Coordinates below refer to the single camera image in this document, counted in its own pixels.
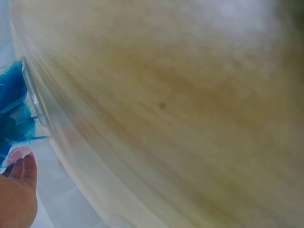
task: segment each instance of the skin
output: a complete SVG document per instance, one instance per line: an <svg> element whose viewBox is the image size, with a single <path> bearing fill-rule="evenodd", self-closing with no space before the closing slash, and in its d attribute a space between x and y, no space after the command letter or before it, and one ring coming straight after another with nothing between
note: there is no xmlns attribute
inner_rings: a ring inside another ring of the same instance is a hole
<svg viewBox="0 0 304 228"><path fill-rule="evenodd" d="M30 228L37 214L34 154L19 159L0 175L0 228Z"/></svg>

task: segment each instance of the clear plastic container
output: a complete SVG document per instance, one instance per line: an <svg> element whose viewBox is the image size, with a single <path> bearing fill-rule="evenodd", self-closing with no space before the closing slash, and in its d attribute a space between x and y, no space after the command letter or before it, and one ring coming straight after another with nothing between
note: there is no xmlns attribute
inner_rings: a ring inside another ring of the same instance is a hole
<svg viewBox="0 0 304 228"><path fill-rule="evenodd" d="M23 79L27 87L26 104L30 109L31 117L34 118L35 121L35 135L29 141L15 143L10 148L8 156L2 164L0 164L0 168L6 168L15 163L19 158L24 157L33 150L47 143L52 136L50 122L38 95L38 91L28 68L26 59L22 58L20 62L22 63Z"/></svg>

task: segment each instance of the wood grain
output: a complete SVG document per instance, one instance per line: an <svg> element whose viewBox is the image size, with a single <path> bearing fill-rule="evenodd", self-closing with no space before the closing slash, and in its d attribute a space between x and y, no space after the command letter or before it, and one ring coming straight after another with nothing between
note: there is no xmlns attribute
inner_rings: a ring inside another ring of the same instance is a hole
<svg viewBox="0 0 304 228"><path fill-rule="evenodd" d="M57 155L106 222L138 228L304 225L301 10L277 0L10 2L15 52L34 74Z"/></svg>

